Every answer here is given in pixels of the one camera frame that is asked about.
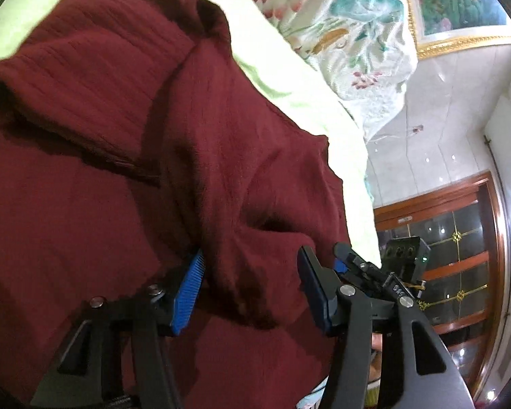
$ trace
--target screw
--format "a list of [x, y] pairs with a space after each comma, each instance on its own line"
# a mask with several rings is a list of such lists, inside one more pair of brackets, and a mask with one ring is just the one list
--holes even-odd
[[341, 288], [339, 289], [339, 291], [341, 291], [342, 295], [351, 297], [352, 295], [354, 295], [356, 293], [356, 288], [354, 286], [350, 286], [350, 285], [342, 285]]
[[91, 306], [93, 309], [97, 309], [97, 308], [101, 307], [102, 305], [104, 305], [105, 302], [106, 302], [106, 298], [104, 298], [104, 297], [93, 297], [93, 298], [91, 298], [91, 300], [89, 302], [89, 306]]
[[400, 304], [401, 306], [405, 306], [405, 307], [413, 307], [414, 303], [415, 303], [415, 302], [413, 301], [413, 299], [412, 299], [411, 297], [401, 297], [401, 298], [399, 299], [399, 304]]
[[150, 294], [152, 297], [159, 295], [161, 292], [163, 292], [163, 289], [159, 285], [148, 286], [148, 294]]

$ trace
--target framed painting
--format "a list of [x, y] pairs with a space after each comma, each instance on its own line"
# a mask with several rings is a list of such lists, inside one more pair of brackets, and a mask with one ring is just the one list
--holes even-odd
[[498, 0], [407, 0], [419, 59], [511, 44], [511, 19]]

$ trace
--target red fabric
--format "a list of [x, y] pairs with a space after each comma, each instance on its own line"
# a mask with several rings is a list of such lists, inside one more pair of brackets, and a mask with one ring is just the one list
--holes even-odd
[[207, 293], [172, 342], [187, 409], [293, 407], [330, 341], [296, 253], [347, 240], [327, 140], [232, 59], [204, 0], [62, 0], [0, 62], [0, 384], [29, 399], [80, 303], [201, 247]]

